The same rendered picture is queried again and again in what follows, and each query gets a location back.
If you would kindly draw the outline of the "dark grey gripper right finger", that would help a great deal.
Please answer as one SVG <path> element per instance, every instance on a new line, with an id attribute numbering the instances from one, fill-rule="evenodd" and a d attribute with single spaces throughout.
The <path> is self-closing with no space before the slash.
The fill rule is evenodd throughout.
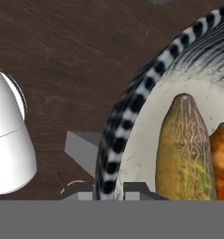
<path id="1" fill-rule="evenodd" d="M 123 191 L 124 201 L 164 200 L 164 197 L 150 191 L 146 182 L 125 182 Z"/>

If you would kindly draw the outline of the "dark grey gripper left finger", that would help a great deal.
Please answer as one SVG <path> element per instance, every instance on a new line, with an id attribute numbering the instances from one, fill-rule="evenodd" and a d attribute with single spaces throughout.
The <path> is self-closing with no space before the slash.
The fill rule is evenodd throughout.
<path id="1" fill-rule="evenodd" d="M 68 186 L 61 195 L 66 201 L 91 201 L 93 196 L 93 186 L 87 183 L 75 183 Z"/>

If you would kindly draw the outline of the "black and white patterned bowl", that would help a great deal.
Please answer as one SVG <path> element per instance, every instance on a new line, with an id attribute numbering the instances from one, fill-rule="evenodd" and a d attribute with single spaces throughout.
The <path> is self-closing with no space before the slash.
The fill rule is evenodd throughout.
<path id="1" fill-rule="evenodd" d="M 224 23 L 224 6 L 199 18 L 148 62 L 121 94 L 107 119 L 95 166 L 95 200 L 112 200 L 122 153 L 136 118 L 155 84 L 173 61 L 195 40 Z"/>

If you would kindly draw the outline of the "green yellow cucumber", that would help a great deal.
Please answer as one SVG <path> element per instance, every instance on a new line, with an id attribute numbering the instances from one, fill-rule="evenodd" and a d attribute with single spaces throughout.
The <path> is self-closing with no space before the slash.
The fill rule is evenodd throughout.
<path id="1" fill-rule="evenodd" d="M 169 200 L 217 197 L 209 134 L 194 98 L 178 94 L 161 125 L 155 191 Z"/>

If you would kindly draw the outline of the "orange brown chicken drumstick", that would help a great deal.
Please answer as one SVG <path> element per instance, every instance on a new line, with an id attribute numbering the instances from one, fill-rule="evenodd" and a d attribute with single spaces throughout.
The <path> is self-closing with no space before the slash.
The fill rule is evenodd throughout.
<path id="1" fill-rule="evenodd" d="M 211 153 L 215 171 L 217 198 L 224 200 L 224 122 L 210 135 Z"/>

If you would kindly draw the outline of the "grey rectangular block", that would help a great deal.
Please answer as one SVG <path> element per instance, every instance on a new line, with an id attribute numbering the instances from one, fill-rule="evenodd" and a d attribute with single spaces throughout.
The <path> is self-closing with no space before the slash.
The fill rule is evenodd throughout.
<path id="1" fill-rule="evenodd" d="M 95 177 L 95 164 L 101 134 L 98 132 L 68 131 L 64 152 L 92 177 Z"/>

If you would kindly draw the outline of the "white rounded container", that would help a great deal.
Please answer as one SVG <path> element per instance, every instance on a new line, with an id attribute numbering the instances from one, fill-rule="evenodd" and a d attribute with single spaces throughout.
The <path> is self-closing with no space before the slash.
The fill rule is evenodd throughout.
<path id="1" fill-rule="evenodd" d="M 25 125 L 26 113 L 20 86 L 0 68 L 0 194 L 20 190 L 36 174 L 35 149 Z"/>

